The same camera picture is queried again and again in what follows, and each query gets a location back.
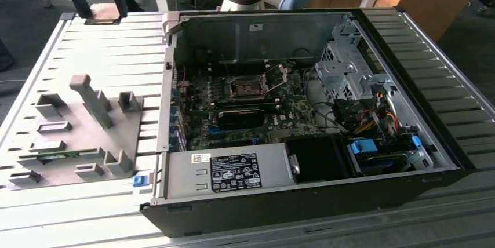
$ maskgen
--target slotted metal table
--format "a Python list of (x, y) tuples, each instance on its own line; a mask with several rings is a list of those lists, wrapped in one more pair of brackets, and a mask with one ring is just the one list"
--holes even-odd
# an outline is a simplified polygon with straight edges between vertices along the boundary
[(36, 125), (40, 93), (89, 74), (108, 97), (144, 96), (137, 170), (154, 168), (164, 44), (160, 13), (132, 13), (120, 25), (60, 20), (0, 128), (0, 240), (5, 247), (492, 247), (495, 123), (491, 104), (405, 13), (364, 9), (396, 57), (479, 169), (393, 209), (169, 239), (138, 213), (149, 190), (130, 179), (10, 191), (8, 176)]

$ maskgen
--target blue connector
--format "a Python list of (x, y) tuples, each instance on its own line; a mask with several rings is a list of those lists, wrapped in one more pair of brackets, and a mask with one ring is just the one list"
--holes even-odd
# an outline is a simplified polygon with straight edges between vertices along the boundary
[(372, 139), (356, 140), (351, 144), (353, 154), (376, 152), (377, 148)]
[(415, 143), (416, 147), (420, 147), (420, 145), (423, 145), (417, 136), (412, 136), (411, 140), (412, 140), (412, 143)]
[(133, 176), (132, 187), (141, 187), (149, 185), (149, 176)]

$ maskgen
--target warning label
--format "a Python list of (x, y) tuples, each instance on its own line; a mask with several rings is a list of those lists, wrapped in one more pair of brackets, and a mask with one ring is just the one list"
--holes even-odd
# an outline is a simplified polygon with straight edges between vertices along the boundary
[(209, 158), (213, 192), (227, 192), (261, 187), (256, 154)]

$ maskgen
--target gray post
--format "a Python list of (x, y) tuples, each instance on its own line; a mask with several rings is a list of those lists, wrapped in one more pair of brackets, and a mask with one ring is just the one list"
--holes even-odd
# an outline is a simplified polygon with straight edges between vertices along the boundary
[(90, 78), (88, 75), (74, 75), (70, 79), (69, 88), (78, 92), (78, 95), (84, 100), (85, 108), (100, 123), (100, 126), (102, 128), (110, 128), (113, 123), (106, 113), (105, 104), (98, 100), (98, 96), (90, 88), (89, 83)]

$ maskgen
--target red wire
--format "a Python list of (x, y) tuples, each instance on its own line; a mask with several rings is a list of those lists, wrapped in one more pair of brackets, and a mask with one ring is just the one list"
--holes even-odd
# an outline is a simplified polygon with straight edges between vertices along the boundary
[(365, 115), (365, 113), (369, 112), (369, 111), (371, 111), (369, 109), (365, 109), (364, 112), (363, 112), (363, 114), (361, 114), (361, 125), (363, 125), (363, 121), (364, 121), (364, 115)]

